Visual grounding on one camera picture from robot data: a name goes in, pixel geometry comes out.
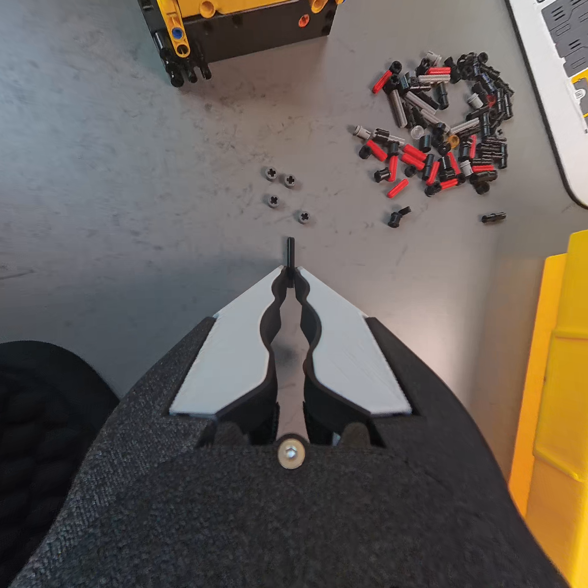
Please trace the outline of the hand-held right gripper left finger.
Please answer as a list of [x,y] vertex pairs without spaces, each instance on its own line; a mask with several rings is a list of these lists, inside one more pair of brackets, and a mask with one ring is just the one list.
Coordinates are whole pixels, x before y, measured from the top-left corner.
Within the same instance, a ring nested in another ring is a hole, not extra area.
[[252,445],[274,443],[280,407],[272,342],[288,284],[287,268],[278,266],[212,317],[170,416],[233,423]]

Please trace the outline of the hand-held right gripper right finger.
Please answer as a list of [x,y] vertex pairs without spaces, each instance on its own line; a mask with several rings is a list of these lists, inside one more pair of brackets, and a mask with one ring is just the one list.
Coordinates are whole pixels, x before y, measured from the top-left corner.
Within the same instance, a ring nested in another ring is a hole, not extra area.
[[383,445],[376,420],[413,415],[413,406],[368,322],[368,315],[304,268],[295,269],[300,327],[309,344],[303,414],[311,444],[334,445],[360,423]]

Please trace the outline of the yellow plastic bin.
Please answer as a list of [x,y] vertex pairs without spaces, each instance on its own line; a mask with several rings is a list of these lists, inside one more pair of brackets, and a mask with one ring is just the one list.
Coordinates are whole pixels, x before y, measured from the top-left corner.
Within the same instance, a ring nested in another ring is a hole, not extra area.
[[569,586],[587,587],[587,231],[543,267],[509,491]]

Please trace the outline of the yellow black lego truck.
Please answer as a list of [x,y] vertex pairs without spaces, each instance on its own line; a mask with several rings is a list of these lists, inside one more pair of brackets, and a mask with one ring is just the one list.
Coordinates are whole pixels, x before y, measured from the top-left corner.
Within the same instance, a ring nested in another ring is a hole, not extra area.
[[210,64],[328,36],[343,1],[138,1],[172,86]]

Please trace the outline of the pile of small lego parts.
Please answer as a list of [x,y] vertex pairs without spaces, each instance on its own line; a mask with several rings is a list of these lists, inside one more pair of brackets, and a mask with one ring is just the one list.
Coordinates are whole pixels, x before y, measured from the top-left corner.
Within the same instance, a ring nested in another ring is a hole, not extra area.
[[377,183],[391,183],[395,198],[412,178],[431,198],[464,185],[487,195],[507,169],[509,147],[503,124],[513,117],[514,90],[486,52],[454,58],[428,51],[414,69],[393,61],[371,88],[390,106],[393,130],[352,127],[358,155],[375,159]]

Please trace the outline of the printed lego leaflet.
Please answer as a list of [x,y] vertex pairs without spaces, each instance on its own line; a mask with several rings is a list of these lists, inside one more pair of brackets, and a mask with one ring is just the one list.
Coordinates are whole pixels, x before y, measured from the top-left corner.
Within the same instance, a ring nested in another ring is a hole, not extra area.
[[563,70],[587,123],[587,1],[538,1]]

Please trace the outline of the black padded wrist rest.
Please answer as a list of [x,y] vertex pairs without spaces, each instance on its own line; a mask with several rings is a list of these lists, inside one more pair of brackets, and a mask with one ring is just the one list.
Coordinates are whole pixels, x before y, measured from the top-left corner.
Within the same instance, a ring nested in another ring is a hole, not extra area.
[[1,587],[44,539],[118,404],[70,350],[38,341],[1,344]]

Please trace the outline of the white board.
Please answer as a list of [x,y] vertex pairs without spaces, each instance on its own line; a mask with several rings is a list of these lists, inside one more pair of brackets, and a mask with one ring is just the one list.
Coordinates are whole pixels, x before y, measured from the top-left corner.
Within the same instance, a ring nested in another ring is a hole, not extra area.
[[563,70],[538,1],[506,1],[564,188],[587,209],[587,123]]

